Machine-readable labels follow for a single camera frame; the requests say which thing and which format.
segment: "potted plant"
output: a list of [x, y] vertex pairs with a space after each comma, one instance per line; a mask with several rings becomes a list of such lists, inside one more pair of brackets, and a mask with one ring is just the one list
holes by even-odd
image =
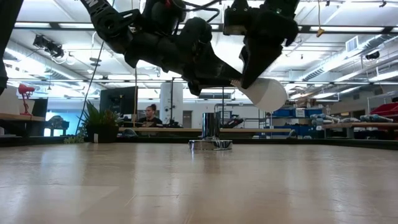
[[122, 121], [119, 113], [111, 110], [98, 111], [87, 101], [87, 111], [84, 111], [83, 125], [87, 130], [88, 140], [94, 143], [112, 143], [118, 136], [118, 123]]

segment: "metal stand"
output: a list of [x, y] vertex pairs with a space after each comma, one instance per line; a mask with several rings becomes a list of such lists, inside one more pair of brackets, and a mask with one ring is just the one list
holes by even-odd
[[220, 140], [220, 112], [203, 113], [201, 140], [190, 140], [190, 150], [231, 150], [232, 140]]

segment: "workbench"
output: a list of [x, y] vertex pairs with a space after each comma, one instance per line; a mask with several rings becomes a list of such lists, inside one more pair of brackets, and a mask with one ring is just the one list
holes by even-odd
[[[124, 131], [126, 129], [131, 129], [138, 135], [145, 136], [147, 134], [158, 134], [160, 136], [170, 136], [172, 137], [195, 137], [201, 135], [200, 128], [119, 128], [119, 131]], [[243, 129], [243, 128], [224, 128], [220, 129], [221, 138], [252, 138], [256, 133], [289, 133], [291, 129]]]
[[347, 138], [354, 139], [354, 128], [379, 128], [381, 130], [387, 130], [389, 132], [394, 132], [398, 130], [398, 123], [368, 123], [368, 122], [357, 122], [357, 123], [337, 123], [337, 124], [324, 124], [322, 128], [326, 129], [334, 128], [345, 128], [347, 133]]
[[[4, 120], [3, 122], [7, 123], [12, 121], [12, 124], [14, 123], [31, 123], [33, 121], [35, 122], [44, 122], [45, 118], [44, 117], [39, 117], [39, 116], [29, 116], [29, 115], [20, 115], [20, 114], [7, 114], [7, 113], [0, 113], [0, 119]], [[34, 128], [33, 125], [24, 125], [24, 127], [27, 129], [29, 127], [30, 131], [32, 131]], [[4, 128], [0, 127], [0, 136], [4, 135]]]

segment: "woman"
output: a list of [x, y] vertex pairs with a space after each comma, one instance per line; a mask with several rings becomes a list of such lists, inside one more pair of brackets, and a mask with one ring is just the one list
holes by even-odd
[[163, 124], [163, 122], [155, 117], [156, 105], [150, 105], [145, 110], [145, 118], [138, 120], [138, 123], [142, 124], [142, 127], [156, 127], [156, 124]]

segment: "green plant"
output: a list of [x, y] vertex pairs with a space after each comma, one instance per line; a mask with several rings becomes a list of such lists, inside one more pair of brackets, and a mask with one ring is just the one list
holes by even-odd
[[65, 144], [84, 143], [87, 136], [86, 126], [82, 125], [78, 128], [78, 133], [75, 137], [69, 137], [63, 140]]
[[94, 125], [109, 125], [116, 126], [118, 123], [122, 122], [123, 119], [117, 112], [112, 112], [111, 110], [98, 111], [94, 104], [87, 101], [87, 111], [84, 111], [85, 119], [83, 120], [84, 126], [94, 126]]
[[87, 111], [83, 112], [85, 118], [82, 119], [82, 126], [78, 128], [78, 134], [74, 137], [64, 139], [65, 144], [83, 143], [85, 137], [87, 137], [87, 126], [116, 126], [123, 121], [119, 113], [112, 112], [111, 110], [98, 111], [90, 101], [87, 101], [86, 106]]

